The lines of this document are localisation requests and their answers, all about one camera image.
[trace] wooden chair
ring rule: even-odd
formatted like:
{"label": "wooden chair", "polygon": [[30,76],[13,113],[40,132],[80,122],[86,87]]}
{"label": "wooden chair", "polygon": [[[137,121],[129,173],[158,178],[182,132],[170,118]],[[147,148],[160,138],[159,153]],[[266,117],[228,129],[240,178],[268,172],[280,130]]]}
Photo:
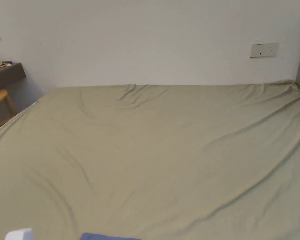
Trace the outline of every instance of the wooden chair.
{"label": "wooden chair", "polygon": [[5,101],[9,111],[11,113],[11,117],[9,117],[8,119],[5,119],[3,121],[0,122],[0,127],[5,124],[7,121],[9,121],[10,119],[12,119],[14,116],[16,116],[17,112],[14,110],[12,103],[11,103],[11,99],[9,98],[8,92],[6,90],[0,90],[0,102],[1,101]]}

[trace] fitted sheet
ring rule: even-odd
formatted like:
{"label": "fitted sheet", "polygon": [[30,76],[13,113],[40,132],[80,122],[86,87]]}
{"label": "fitted sheet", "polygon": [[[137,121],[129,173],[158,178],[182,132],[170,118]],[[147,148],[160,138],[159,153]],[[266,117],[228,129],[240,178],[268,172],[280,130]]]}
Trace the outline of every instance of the fitted sheet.
{"label": "fitted sheet", "polygon": [[57,89],[0,128],[0,239],[300,239],[292,82]]}

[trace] bedroom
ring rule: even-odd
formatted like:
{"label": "bedroom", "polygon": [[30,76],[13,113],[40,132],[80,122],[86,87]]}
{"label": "bedroom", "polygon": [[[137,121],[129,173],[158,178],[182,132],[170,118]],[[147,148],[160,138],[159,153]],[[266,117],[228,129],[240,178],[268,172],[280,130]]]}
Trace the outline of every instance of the bedroom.
{"label": "bedroom", "polygon": [[[300,0],[4,0],[0,35],[0,61],[21,62],[27,75],[8,89],[23,112],[0,129],[0,239],[19,228],[35,240],[300,239],[300,151],[290,156],[300,92],[260,84],[297,77]],[[279,43],[276,57],[249,59],[260,43]],[[283,159],[293,164],[253,188],[242,209],[191,225]]]}

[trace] sheet wrinkle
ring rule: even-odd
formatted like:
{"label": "sheet wrinkle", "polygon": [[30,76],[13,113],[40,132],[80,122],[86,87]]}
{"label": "sheet wrinkle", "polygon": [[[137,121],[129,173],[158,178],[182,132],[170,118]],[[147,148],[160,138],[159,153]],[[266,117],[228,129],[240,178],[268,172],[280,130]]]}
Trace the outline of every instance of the sheet wrinkle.
{"label": "sheet wrinkle", "polygon": [[67,150],[64,149],[64,153],[56,147],[56,152],[63,158],[65,159],[73,168],[79,169],[82,173],[82,175],[84,176],[89,188],[91,190],[94,190],[94,186],[92,185],[86,170],[84,169],[84,167],[81,165],[81,163],[75,159],[75,157]]}
{"label": "sheet wrinkle", "polygon": [[300,234],[300,219],[298,219],[298,226],[282,234],[279,237],[275,237],[275,240],[289,240],[296,239],[296,236]]}
{"label": "sheet wrinkle", "polygon": [[122,95],[122,97],[119,98],[119,100],[123,100],[129,93],[132,93],[137,88],[137,85],[135,84],[133,86],[133,89],[127,91],[125,94]]}
{"label": "sheet wrinkle", "polygon": [[239,101],[239,103],[247,101],[255,93],[255,85],[254,84],[252,84],[252,85],[246,85],[246,88],[249,89],[249,92],[243,97],[243,99],[241,99]]}
{"label": "sheet wrinkle", "polygon": [[59,189],[52,183],[50,182],[46,177],[44,177],[39,171],[35,170],[32,168],[30,165],[27,165],[27,167],[36,175],[37,178],[41,179],[43,182],[48,184],[48,186],[51,188],[51,190],[54,192],[54,194],[58,197],[60,201],[62,201],[67,209],[67,213],[71,219],[71,224],[72,224],[72,229],[74,232],[74,235],[79,238],[79,231],[78,231],[78,223],[76,220],[76,217],[74,215],[73,209],[71,205],[68,203],[67,199],[62,195],[62,193],[59,191]]}
{"label": "sheet wrinkle", "polygon": [[68,222],[68,219],[66,217],[66,214],[64,213],[64,211],[63,211],[62,207],[60,206],[60,204],[58,203],[58,201],[55,199],[53,193],[51,191],[49,191],[49,189],[47,187],[45,187],[43,184],[38,182],[35,178],[30,176],[28,173],[26,173],[26,176],[32,184],[38,186],[39,189],[41,189],[48,196],[48,198],[51,199],[51,201],[53,202],[55,208],[60,213],[64,225],[68,226],[69,222]]}
{"label": "sheet wrinkle", "polygon": [[120,205],[119,209],[112,215],[112,217],[109,219],[106,226],[109,226],[109,224],[113,221],[114,217],[122,210],[122,208],[127,204],[127,202],[131,199],[131,197],[135,194],[135,192],[131,192],[129,196],[124,200],[124,202]]}
{"label": "sheet wrinkle", "polygon": [[94,186],[91,183],[91,180],[85,170],[85,168],[83,167],[83,165],[67,150],[65,149],[66,155],[72,159],[72,161],[74,162],[74,164],[81,170],[82,174],[84,175],[84,178],[86,179],[87,184],[89,185],[91,190],[94,190]]}
{"label": "sheet wrinkle", "polygon": [[184,233],[189,232],[191,229],[193,229],[196,225],[198,225],[201,222],[208,221],[209,219],[213,218],[218,212],[220,212],[223,209],[226,209],[233,203],[237,202],[241,198],[243,198],[245,195],[247,195],[249,192],[256,189],[259,185],[265,183],[278,169],[280,169],[288,160],[291,155],[296,151],[296,149],[300,146],[300,131],[298,132],[297,141],[290,147],[290,149],[287,150],[287,152],[283,155],[282,158],[280,158],[279,162],[276,163],[273,168],[264,176],[262,176],[256,183],[252,184],[247,189],[243,190],[239,195],[235,196],[234,198],[228,200],[227,202],[219,205],[217,208],[215,208],[212,212],[209,214],[197,218],[194,221],[192,221],[189,225],[182,229],[178,229],[176,232],[178,233]]}
{"label": "sheet wrinkle", "polygon": [[21,121],[20,128],[19,128],[19,131],[18,131],[18,135],[20,134],[21,129],[22,129],[22,127],[23,127],[23,124],[25,123],[26,119],[28,118],[30,112],[31,112],[31,108],[29,108],[29,110],[28,110],[27,113],[25,114],[25,117],[24,117],[24,118],[22,119],[22,121]]}
{"label": "sheet wrinkle", "polygon": [[75,168],[75,165],[74,165],[74,163],[71,161],[71,159],[68,158],[63,152],[61,152],[61,150],[60,150],[58,147],[55,147],[55,150],[56,150],[57,154],[60,155],[60,156],[62,157],[62,159],[66,160],[67,163],[69,163],[69,164],[72,166],[72,168]]}
{"label": "sheet wrinkle", "polygon": [[274,194],[268,199],[265,207],[262,210],[261,216],[256,218],[256,223],[254,224],[254,228],[258,227],[259,221],[261,218],[264,218],[265,215],[268,213],[268,210],[273,206],[273,204],[287,191],[290,187],[290,184],[283,187],[282,185],[274,192]]}
{"label": "sheet wrinkle", "polygon": [[79,92],[79,98],[78,98],[78,106],[80,108],[80,110],[90,119],[95,119],[95,116],[88,111],[88,109],[84,106],[83,100],[82,100],[82,90],[80,90]]}
{"label": "sheet wrinkle", "polygon": [[292,85],[287,85],[287,89],[285,89],[284,91],[282,91],[281,93],[279,94],[276,94],[276,95],[272,95],[270,97],[267,97],[267,98],[263,98],[263,99],[260,99],[258,101],[254,101],[254,102],[249,102],[247,104],[244,104],[243,106],[249,106],[249,105],[254,105],[254,104],[259,104],[259,103],[267,103],[271,100],[274,100],[276,98],[280,98],[280,97],[283,97],[285,95],[288,95],[290,93],[293,92],[293,87]]}
{"label": "sheet wrinkle", "polygon": [[132,94],[132,96],[137,95],[138,93],[141,93],[148,85],[144,85],[140,88],[138,88],[136,91],[134,91],[134,93]]}
{"label": "sheet wrinkle", "polygon": [[266,116],[258,119],[257,121],[254,121],[254,122],[252,122],[252,123],[250,123],[250,124],[248,124],[248,125],[240,128],[240,129],[236,129],[234,131],[228,132],[226,134],[223,134],[221,136],[218,136],[218,137],[212,139],[210,142],[208,142],[207,144],[205,144],[202,148],[205,149],[206,147],[211,146],[212,144],[214,144],[215,142],[219,141],[222,138],[226,138],[226,137],[229,137],[229,136],[232,136],[232,135],[238,135],[238,134],[240,134],[240,133],[242,133],[242,132],[244,132],[246,130],[249,130],[249,129],[253,128],[253,127],[256,127],[257,125],[259,125],[261,123],[264,123],[266,120],[270,119],[271,117],[273,117],[274,115],[276,115],[278,112],[286,109],[287,107],[293,105],[294,103],[296,103],[299,100],[300,100],[300,96],[297,97],[297,98],[295,98],[295,99],[293,99],[292,101],[284,104],[283,106],[277,108],[276,110],[272,111],[270,114],[268,114],[268,115],[266,115]]}
{"label": "sheet wrinkle", "polygon": [[22,113],[20,113],[20,116],[15,116],[13,119],[11,119],[11,120],[10,120],[10,121],[12,121],[11,124],[8,125],[5,129],[4,129],[4,126],[1,127],[1,128],[3,128],[3,131],[0,131],[0,140],[1,140],[1,139],[3,138],[3,136],[7,133],[7,131],[8,131],[9,129],[11,129],[12,126],[13,126],[14,124],[16,124],[17,121],[18,121],[23,115],[26,114],[26,112],[27,112],[27,111],[22,112]]}
{"label": "sheet wrinkle", "polygon": [[144,103],[146,103],[146,102],[149,102],[149,101],[151,101],[151,100],[153,100],[153,99],[155,99],[155,98],[161,96],[162,94],[164,94],[164,93],[167,92],[167,91],[168,91],[168,90],[166,89],[166,90],[162,91],[161,93],[155,95],[154,97],[152,97],[152,96],[147,97],[144,101],[142,101],[142,102],[138,103],[137,105],[133,106],[133,108],[138,108],[138,107],[141,106],[142,104],[144,104]]}

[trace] beige bed sheet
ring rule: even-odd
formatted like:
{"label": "beige bed sheet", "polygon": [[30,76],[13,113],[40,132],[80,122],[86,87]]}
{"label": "beige bed sheet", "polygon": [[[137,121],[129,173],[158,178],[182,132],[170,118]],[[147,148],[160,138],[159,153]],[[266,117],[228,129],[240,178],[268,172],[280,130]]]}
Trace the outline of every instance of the beige bed sheet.
{"label": "beige bed sheet", "polygon": [[62,88],[0,129],[0,239],[300,239],[294,84]]}

